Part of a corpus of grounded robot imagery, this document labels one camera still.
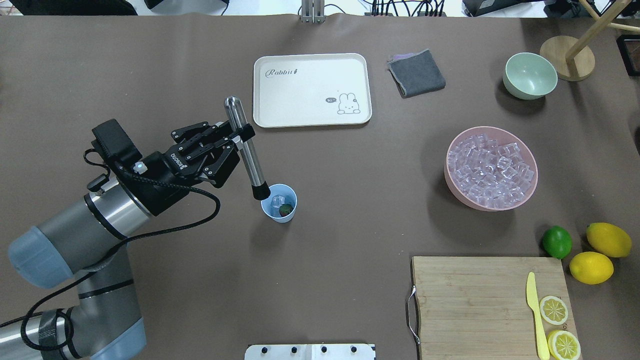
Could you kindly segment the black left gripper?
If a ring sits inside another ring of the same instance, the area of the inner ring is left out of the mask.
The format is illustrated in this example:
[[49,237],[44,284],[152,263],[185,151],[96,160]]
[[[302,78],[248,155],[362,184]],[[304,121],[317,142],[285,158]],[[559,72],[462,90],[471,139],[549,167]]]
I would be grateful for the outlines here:
[[173,168],[160,152],[143,158],[132,142],[119,142],[118,180],[125,191],[149,214],[158,216],[185,198],[188,191],[133,180],[126,177],[125,173],[136,175],[132,168],[136,162],[142,161],[147,171],[141,177],[185,187],[193,187],[202,181],[221,188],[238,164],[243,162],[231,139],[232,132],[233,128],[228,121],[218,121],[213,125],[204,121],[171,133],[175,145],[170,148],[170,158],[177,159],[180,163],[201,163],[198,169],[199,180],[174,174]]

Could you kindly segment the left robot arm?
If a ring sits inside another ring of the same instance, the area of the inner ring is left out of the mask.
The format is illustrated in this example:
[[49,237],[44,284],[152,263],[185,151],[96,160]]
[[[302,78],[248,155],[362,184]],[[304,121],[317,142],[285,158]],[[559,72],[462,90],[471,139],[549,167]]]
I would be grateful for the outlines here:
[[28,310],[1,326],[3,360],[130,360],[146,346],[146,327],[128,257],[128,244],[156,217],[189,193],[220,201],[195,186],[221,188],[240,161],[256,199],[270,190],[261,174],[252,138],[243,120],[204,122],[176,129],[166,152],[143,157],[116,120],[93,129],[88,153],[105,173],[87,185],[82,200],[30,228],[14,240],[8,255],[31,284],[52,289],[74,279],[78,305]]

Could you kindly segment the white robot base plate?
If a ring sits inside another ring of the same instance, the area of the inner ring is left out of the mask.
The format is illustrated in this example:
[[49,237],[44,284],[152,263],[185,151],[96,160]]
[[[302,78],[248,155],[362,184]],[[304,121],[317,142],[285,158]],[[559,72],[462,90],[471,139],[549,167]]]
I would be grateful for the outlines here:
[[247,347],[245,360],[376,360],[374,344],[307,343],[254,344]]

